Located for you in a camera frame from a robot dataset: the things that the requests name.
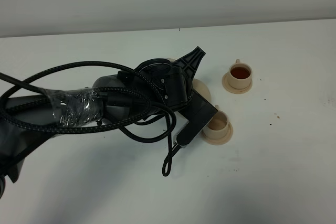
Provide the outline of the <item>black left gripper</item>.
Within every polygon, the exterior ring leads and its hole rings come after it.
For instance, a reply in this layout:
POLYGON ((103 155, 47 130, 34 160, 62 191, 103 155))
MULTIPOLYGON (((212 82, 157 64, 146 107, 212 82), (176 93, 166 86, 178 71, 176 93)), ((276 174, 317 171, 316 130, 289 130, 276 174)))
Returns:
POLYGON ((187 77, 195 76, 204 56, 205 52, 196 47, 174 62, 167 59, 147 60, 134 71, 146 77, 148 82, 125 70, 118 72, 118 79, 125 87, 147 95, 151 101, 161 102, 178 111, 188 103, 190 82, 187 77))

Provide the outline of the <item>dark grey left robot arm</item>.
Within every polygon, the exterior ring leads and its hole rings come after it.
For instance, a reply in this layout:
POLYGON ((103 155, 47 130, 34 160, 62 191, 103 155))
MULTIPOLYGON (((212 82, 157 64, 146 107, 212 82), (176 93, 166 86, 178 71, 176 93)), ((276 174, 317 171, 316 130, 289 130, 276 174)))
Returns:
POLYGON ((6 74, 12 87, 1 96, 1 190, 16 182, 24 159, 57 135, 120 130, 140 143, 168 141, 162 174, 168 176, 173 156, 189 145, 215 113, 193 87, 205 56, 195 48, 177 60, 150 59, 135 69, 104 61, 68 63, 39 72, 23 81, 6 74), (52 90, 34 81, 79 67, 107 67, 92 87, 52 90))

